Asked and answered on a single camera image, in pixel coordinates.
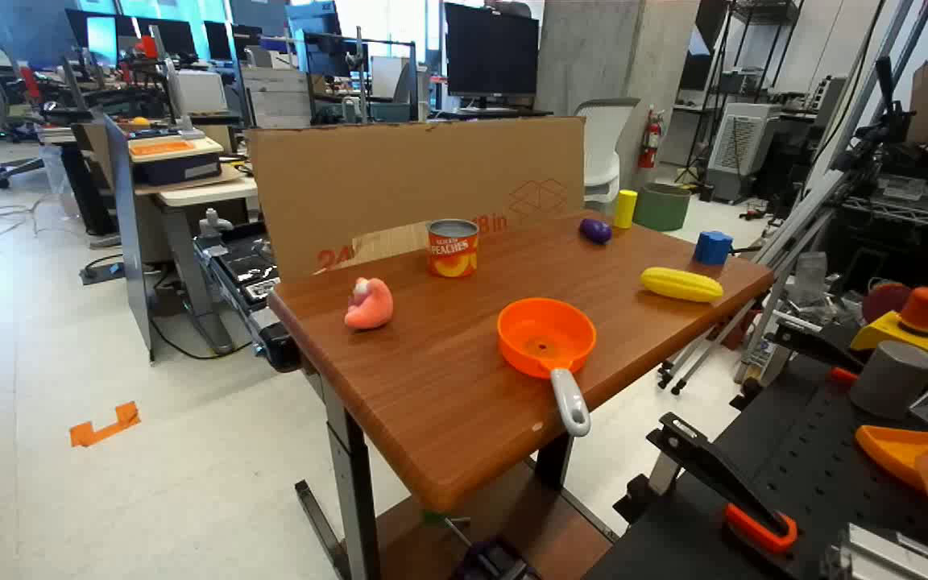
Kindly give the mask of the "pink toy figure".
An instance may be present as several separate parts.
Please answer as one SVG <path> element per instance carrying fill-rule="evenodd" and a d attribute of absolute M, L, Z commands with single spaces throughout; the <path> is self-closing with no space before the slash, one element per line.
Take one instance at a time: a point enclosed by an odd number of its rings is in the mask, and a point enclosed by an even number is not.
<path fill-rule="evenodd" d="M 393 311 L 393 290 L 380 276 L 359 276 L 342 323 L 356 332 L 372 332 L 386 324 Z"/>

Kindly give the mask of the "purple toy eggplant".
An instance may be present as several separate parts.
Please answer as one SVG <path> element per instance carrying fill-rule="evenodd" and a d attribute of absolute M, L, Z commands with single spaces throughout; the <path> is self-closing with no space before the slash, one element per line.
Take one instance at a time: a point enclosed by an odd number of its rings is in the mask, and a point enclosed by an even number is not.
<path fill-rule="evenodd" d="M 592 246 L 608 246 L 611 240 L 611 225 L 603 218 L 579 218 L 576 232 L 592 240 Z"/>

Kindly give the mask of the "yellow corn toy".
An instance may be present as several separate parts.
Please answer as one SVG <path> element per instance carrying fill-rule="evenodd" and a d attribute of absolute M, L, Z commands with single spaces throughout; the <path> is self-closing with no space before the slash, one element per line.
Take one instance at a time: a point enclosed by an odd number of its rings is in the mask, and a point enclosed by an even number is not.
<path fill-rule="evenodd" d="M 726 295 L 726 288 L 719 280 L 680 268 L 646 268 L 640 288 L 682 302 L 719 302 Z"/>

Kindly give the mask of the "yellow and orange toy block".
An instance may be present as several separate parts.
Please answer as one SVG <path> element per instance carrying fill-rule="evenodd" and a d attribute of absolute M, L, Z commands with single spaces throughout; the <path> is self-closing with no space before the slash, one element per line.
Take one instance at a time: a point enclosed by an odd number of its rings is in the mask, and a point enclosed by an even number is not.
<path fill-rule="evenodd" d="M 928 351 L 928 288 L 916 288 L 900 310 L 871 318 L 855 337 L 855 351 L 873 351 L 881 342 L 903 342 Z"/>

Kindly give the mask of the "orange labelled tin can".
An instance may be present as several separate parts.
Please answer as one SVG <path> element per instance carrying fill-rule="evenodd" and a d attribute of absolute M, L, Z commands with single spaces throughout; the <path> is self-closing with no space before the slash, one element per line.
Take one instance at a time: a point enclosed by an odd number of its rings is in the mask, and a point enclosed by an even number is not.
<path fill-rule="evenodd" d="M 476 246 L 480 227 L 472 218 L 434 218 L 428 225 L 428 258 L 437 276 L 472 276 L 476 272 Z"/>

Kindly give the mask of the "wooden table with metal legs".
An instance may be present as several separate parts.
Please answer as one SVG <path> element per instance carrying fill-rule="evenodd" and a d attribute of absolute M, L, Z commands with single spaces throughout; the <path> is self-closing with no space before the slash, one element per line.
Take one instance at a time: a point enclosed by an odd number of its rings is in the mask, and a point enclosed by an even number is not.
<path fill-rule="evenodd" d="M 396 295 L 378 332 L 345 324 L 356 268 L 284 283 L 275 310 L 326 407 L 342 520 L 316 535 L 336 574 L 452 574 L 465 550 L 440 529 L 447 516 L 506 540 L 546 580 L 588 574 L 611 535 L 564 490 L 570 434 L 548 385 L 501 357 L 495 311 L 523 295 L 591 311 L 599 345 L 579 385 L 603 407 L 770 288 L 770 272 L 742 258 L 712 272 L 721 295 L 709 305 L 640 288 L 648 268 L 691 263 L 680 239 L 627 227 L 595 249 L 575 215 L 553 215 L 495 232 L 467 280 L 431 276 L 419 254 L 373 261 Z"/>

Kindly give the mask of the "cardboard back panel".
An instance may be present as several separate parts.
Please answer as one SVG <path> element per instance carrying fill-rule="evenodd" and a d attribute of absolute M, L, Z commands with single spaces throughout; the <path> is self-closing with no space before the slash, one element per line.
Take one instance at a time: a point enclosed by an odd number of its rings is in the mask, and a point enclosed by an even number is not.
<path fill-rule="evenodd" d="M 253 130 L 284 280 L 384 251 L 384 232 L 472 218 L 482 234 L 583 206 L 576 115 Z"/>

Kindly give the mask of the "green storage bin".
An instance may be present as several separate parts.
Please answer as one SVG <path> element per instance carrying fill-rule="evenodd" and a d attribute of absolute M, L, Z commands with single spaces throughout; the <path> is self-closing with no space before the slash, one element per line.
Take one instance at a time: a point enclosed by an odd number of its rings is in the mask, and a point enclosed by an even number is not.
<path fill-rule="evenodd" d="M 634 221 L 654 232 L 678 232 L 688 221 L 691 194 L 675 182 L 648 182 L 637 194 Z"/>

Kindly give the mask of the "red fire extinguisher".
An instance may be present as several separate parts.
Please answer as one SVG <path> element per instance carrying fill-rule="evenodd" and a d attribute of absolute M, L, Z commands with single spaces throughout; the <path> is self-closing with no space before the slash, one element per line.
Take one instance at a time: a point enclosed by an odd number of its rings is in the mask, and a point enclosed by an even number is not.
<path fill-rule="evenodd" d="M 637 148 L 637 167 L 640 169 L 650 169 L 656 163 L 662 139 L 664 139 L 664 115 L 656 110 L 648 110 L 646 136 L 640 136 L 640 148 Z"/>

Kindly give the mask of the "black computer monitor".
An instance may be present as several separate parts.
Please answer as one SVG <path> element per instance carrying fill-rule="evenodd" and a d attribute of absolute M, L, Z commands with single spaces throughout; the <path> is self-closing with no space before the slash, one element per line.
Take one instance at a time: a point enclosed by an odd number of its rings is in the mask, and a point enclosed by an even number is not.
<path fill-rule="evenodd" d="M 538 22 L 520 14 L 444 6 L 447 91 L 465 100 L 531 96 Z"/>

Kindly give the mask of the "blue cube block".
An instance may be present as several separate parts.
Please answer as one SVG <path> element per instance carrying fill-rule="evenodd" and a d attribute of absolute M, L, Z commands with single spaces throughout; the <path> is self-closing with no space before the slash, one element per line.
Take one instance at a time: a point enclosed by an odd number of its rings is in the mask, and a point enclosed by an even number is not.
<path fill-rule="evenodd" d="M 726 263 L 730 258 L 730 239 L 726 232 L 704 232 L 693 249 L 696 263 Z"/>

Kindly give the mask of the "grey side desk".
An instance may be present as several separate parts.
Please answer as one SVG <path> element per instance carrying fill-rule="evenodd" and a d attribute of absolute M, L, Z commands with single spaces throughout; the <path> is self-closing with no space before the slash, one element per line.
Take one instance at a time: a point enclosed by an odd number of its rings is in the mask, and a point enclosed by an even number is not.
<path fill-rule="evenodd" d="M 255 179 L 246 174 L 184 179 L 177 188 L 138 188 L 137 159 L 124 130 L 105 118 L 105 152 L 113 169 L 115 218 L 124 239 L 127 263 L 127 295 L 131 318 L 143 332 L 145 351 L 159 351 L 156 323 L 156 280 L 145 274 L 143 240 L 159 232 L 168 249 L 168 261 L 184 283 L 184 311 L 205 342 L 205 348 L 224 357 L 234 351 L 228 330 L 218 318 L 203 258 L 196 251 L 196 218 L 216 204 L 246 204 L 255 194 Z"/>

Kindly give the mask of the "black perforated workbench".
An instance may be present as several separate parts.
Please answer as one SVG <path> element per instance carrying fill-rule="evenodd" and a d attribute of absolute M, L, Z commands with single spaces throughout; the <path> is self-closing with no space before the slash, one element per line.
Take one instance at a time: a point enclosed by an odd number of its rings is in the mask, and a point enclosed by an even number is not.
<path fill-rule="evenodd" d="M 928 500 L 884 473 L 855 441 L 864 415 L 820 365 L 797 365 L 712 441 L 730 470 L 800 525 L 790 556 L 768 556 L 726 529 L 726 500 L 680 470 L 654 496 L 634 478 L 617 512 L 627 531 L 588 580 L 824 580 L 846 529 L 928 549 Z"/>

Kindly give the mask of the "grey cylinder cup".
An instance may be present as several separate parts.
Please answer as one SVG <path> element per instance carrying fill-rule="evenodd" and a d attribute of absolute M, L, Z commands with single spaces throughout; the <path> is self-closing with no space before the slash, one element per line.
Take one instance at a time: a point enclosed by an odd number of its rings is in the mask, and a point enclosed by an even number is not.
<path fill-rule="evenodd" d="M 852 385 L 852 403 L 881 418 L 900 418 L 928 389 L 928 351 L 881 342 Z"/>

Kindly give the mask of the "orange handled black clamp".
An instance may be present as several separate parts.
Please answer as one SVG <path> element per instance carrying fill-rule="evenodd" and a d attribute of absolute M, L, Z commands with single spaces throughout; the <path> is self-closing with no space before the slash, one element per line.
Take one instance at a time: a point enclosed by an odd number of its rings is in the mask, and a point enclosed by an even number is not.
<path fill-rule="evenodd" d="M 797 520 L 773 509 L 752 484 L 744 484 L 696 425 L 678 412 L 664 412 L 662 425 L 648 433 L 648 441 L 656 447 L 648 478 L 654 496 L 664 496 L 678 484 L 678 473 L 688 470 L 726 500 L 721 522 L 749 549 L 768 556 L 793 553 L 800 540 Z"/>

